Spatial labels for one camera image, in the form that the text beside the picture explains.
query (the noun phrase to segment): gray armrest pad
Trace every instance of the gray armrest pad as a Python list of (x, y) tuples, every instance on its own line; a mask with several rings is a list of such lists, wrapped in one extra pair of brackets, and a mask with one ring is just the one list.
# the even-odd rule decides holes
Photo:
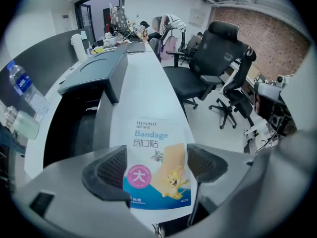
[(166, 51), (166, 53), (169, 55), (179, 55), (179, 56), (185, 55), (183, 52), (179, 52), (179, 51)]
[(205, 84), (207, 85), (218, 85), (221, 84), (222, 81), (219, 77), (216, 76), (200, 76), (199, 77)]

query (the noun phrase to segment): water bottle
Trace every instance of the water bottle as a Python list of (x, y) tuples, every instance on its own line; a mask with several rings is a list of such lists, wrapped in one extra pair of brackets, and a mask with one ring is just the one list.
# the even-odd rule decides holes
[(38, 135), (40, 124), (24, 111), (18, 111), (13, 106), (7, 107), (5, 109), (5, 118), (6, 127), (10, 130), (13, 129), (29, 139), (35, 139)]
[(42, 117), (49, 110), (47, 99), (35, 88), (23, 67), (12, 60), (6, 68), (13, 88)]

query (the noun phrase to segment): curved desk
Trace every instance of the curved desk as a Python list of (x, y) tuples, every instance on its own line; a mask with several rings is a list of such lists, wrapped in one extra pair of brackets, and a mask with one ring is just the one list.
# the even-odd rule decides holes
[[(186, 143), (195, 143), (183, 109), (154, 52), (146, 45), (144, 53), (128, 55), (128, 67), (122, 85), (120, 101), (113, 106), (110, 147), (126, 144), (126, 125), (135, 118), (166, 119), (178, 122), (184, 129)], [(24, 170), (34, 178), (43, 170), (46, 137), (61, 96), (57, 93), (59, 83), (72, 71), (67, 70), (47, 93), (50, 109), (43, 117), (38, 137), (29, 140), (26, 148)], [(188, 215), (195, 203), (197, 183), (191, 174), (192, 204), (171, 210), (138, 210), (131, 212), (145, 225), (165, 222)]]

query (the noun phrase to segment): brick wall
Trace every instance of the brick wall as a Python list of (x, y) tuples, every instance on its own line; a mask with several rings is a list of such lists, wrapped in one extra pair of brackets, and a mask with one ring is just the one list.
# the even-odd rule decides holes
[(310, 46), (309, 40), (293, 27), (260, 12), (221, 7), (214, 10), (212, 19), (240, 27), (238, 39), (256, 51), (253, 66), (270, 80), (294, 74)]

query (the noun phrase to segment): blue bottle label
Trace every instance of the blue bottle label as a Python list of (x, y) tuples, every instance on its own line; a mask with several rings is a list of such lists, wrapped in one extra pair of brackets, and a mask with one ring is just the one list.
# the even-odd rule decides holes
[(26, 92), (26, 90), (31, 86), (32, 81), (29, 76), (24, 73), (22, 74), (15, 83), (15, 90), (17, 90), (19, 95), (22, 95)]

